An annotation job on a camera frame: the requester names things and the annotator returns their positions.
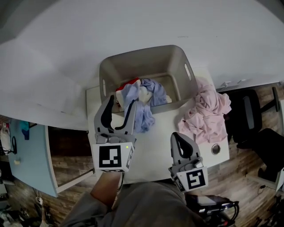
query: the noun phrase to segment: person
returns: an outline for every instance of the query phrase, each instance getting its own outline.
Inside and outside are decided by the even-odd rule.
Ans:
[[[120,177],[121,173],[103,173],[60,226],[206,226],[200,216],[187,208],[184,194],[171,184],[171,179],[125,184],[114,203]]]

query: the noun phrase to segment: sleeve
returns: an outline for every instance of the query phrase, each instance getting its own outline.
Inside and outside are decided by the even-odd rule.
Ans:
[[[61,227],[97,226],[107,214],[108,207],[85,193],[61,223]]]

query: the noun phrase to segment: wooden floor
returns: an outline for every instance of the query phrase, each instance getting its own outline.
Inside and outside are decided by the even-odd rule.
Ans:
[[[272,85],[256,87],[260,106],[265,105],[273,99]],[[284,88],[277,87],[280,100],[284,99]],[[283,134],[281,112],[275,110],[262,114],[263,128],[271,128]],[[240,213],[237,218],[237,227],[250,227],[259,216],[265,219],[269,215],[267,209],[275,202],[275,191],[265,188],[258,195],[260,185],[245,178],[246,172],[257,173],[259,167],[263,166],[261,159],[250,150],[240,150],[231,140],[229,144],[230,160],[209,168],[209,187],[195,191],[195,194],[220,195],[233,201],[240,202]],[[93,168],[91,157],[52,157],[55,175],[58,183],[66,181]],[[58,198],[42,193],[42,198],[50,206],[51,214],[58,225],[67,213],[72,209],[83,192],[88,192],[96,183],[96,177],[91,176],[81,183],[63,191]],[[34,210],[35,192],[31,187],[19,180],[16,186],[7,186],[13,208],[26,208],[30,215],[36,215]]]

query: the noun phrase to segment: forearm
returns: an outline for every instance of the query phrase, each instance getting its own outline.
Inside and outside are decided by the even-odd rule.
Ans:
[[[112,207],[117,195],[121,173],[103,173],[91,191],[91,196],[101,201],[108,207]]]

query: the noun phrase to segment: light blue cloth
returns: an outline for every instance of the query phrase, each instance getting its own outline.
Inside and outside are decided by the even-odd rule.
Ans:
[[[153,96],[148,103],[150,106],[158,106],[167,103],[166,91],[157,81],[152,79],[142,79],[140,86],[146,87],[148,91],[153,93]]]
[[[136,100],[135,132],[144,133],[149,131],[150,127],[155,123],[155,118],[152,115],[150,106],[144,106],[141,101],[137,101],[139,97],[139,85],[137,83],[126,84],[121,94],[124,100],[124,117],[132,100]]]

